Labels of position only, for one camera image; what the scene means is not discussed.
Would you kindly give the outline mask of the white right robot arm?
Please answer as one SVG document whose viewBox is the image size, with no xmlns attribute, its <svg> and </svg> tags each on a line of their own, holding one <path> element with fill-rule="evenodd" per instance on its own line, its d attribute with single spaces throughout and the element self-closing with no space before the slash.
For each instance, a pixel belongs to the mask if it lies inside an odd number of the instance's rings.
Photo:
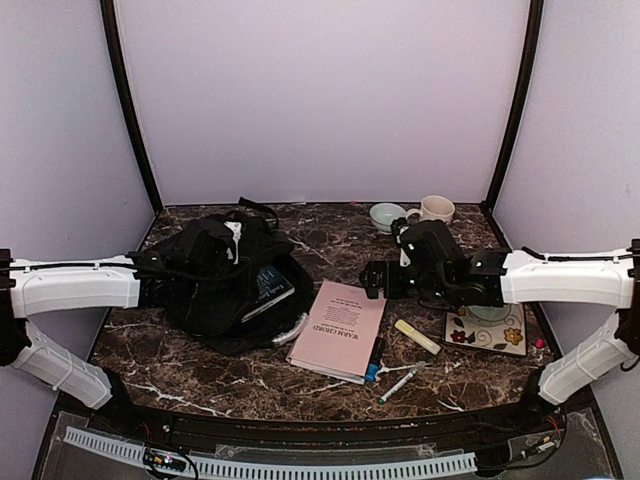
<svg viewBox="0 0 640 480">
<path fill-rule="evenodd" d="M 537 253 L 529 248 L 466 254 L 440 220 L 393 222 L 395 261 L 371 261 L 359 280 L 370 299 L 424 297 L 452 307 L 503 307 L 530 302 L 611 306 L 588 339 L 531 375 L 510 413 L 521 434 L 534 432 L 549 408 L 626 361 L 639 359 L 639 242 L 593 254 Z"/>
</svg>

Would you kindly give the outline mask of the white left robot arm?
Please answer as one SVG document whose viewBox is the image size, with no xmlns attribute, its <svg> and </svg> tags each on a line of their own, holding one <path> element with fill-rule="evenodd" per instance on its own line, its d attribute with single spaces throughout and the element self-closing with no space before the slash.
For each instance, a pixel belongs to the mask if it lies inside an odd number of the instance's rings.
<svg viewBox="0 0 640 480">
<path fill-rule="evenodd" d="M 205 218 L 142 252 L 67 262 L 15 260 L 1 252 L 1 363 L 101 413 L 120 436 L 141 427 L 119 375 L 93 366 L 28 323 L 31 315 L 85 308 L 184 307 L 205 287 L 240 274 L 245 263 L 238 220 Z"/>
</svg>

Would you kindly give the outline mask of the dark blue Wuthering Heights book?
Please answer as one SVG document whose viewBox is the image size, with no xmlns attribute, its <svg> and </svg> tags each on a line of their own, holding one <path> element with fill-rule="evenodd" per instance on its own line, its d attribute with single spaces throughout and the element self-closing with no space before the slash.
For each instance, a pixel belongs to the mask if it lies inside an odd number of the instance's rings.
<svg viewBox="0 0 640 480">
<path fill-rule="evenodd" d="M 294 285 L 274 266 L 262 267 L 257 276 L 258 297 L 252 310 L 244 315 L 242 323 L 248 322 L 295 292 Z"/>
</svg>

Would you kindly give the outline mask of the black student bag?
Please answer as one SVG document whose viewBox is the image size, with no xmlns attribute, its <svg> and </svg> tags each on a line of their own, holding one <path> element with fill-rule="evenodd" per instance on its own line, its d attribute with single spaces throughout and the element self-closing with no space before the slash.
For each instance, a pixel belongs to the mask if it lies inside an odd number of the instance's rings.
<svg viewBox="0 0 640 480">
<path fill-rule="evenodd" d="M 313 300 L 314 282 L 293 257 L 293 243 L 280 231 L 276 212 L 241 198 L 238 209 L 200 219 L 242 223 L 240 260 L 235 269 L 215 279 L 197 278 L 157 300 L 141 300 L 142 308 L 160 308 L 176 328 L 223 355 L 273 348 L 279 337 L 299 326 Z M 295 287 L 295 292 L 242 323 L 258 297 L 257 276 L 262 267 L 274 266 Z"/>
</svg>

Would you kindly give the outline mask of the pink notebook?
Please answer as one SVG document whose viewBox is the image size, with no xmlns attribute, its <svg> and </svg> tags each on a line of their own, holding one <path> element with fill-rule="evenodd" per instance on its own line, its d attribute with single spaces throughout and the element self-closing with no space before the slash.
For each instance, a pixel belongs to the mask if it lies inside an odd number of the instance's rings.
<svg viewBox="0 0 640 480">
<path fill-rule="evenodd" d="M 293 366 L 362 384 L 386 300 L 325 280 L 287 360 Z"/>
</svg>

